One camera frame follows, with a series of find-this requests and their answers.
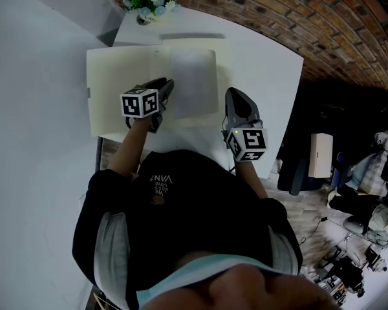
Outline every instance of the white table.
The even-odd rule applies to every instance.
[[[259,107],[268,129],[268,151],[254,162],[257,174],[267,178],[279,151],[292,111],[303,58],[275,41],[225,19],[183,8],[170,21],[141,26],[127,14],[116,35],[115,46],[158,45],[164,39],[225,38],[232,46],[232,86],[247,93]],[[167,152],[195,150],[222,165],[233,167],[233,158],[222,140],[220,127],[162,130],[149,134],[146,149]],[[107,136],[122,141],[123,134]]]

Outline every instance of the wooden floor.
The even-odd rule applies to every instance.
[[[119,143],[117,142],[103,140],[101,169],[106,169],[118,145]],[[328,217],[328,219],[340,225],[349,217],[348,214],[340,211],[327,209],[328,187],[324,187],[318,191],[301,192],[299,196],[292,196],[287,192],[279,191],[277,189],[279,164],[280,162],[275,162],[269,179],[262,180],[262,183],[269,196],[277,199],[286,207],[288,220],[299,242],[302,238],[309,237],[315,231],[322,217]],[[370,243],[354,235],[345,243],[342,239],[346,235],[347,231],[342,227],[330,221],[321,222],[313,236],[301,245],[303,265],[310,271],[322,257],[331,252],[338,242],[342,249],[352,251],[360,259],[360,262],[363,263],[365,261],[363,254]]]

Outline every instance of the white box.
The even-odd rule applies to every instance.
[[[144,118],[159,111],[158,90],[133,88],[120,97],[123,117]]]
[[[233,152],[235,161],[257,161],[268,149],[266,129],[233,128],[226,142]]]
[[[311,135],[309,177],[330,177],[333,139],[331,135],[325,133],[313,133]]]

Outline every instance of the light blue face mask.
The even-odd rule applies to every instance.
[[[250,257],[226,254],[210,255],[193,260],[150,289],[137,291],[138,303],[140,307],[143,307],[162,293],[200,282],[239,264],[250,264],[260,268],[262,271],[284,274]]]

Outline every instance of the brick wall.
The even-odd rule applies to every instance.
[[[388,15],[378,0],[180,0],[305,58],[302,77],[388,90]]]

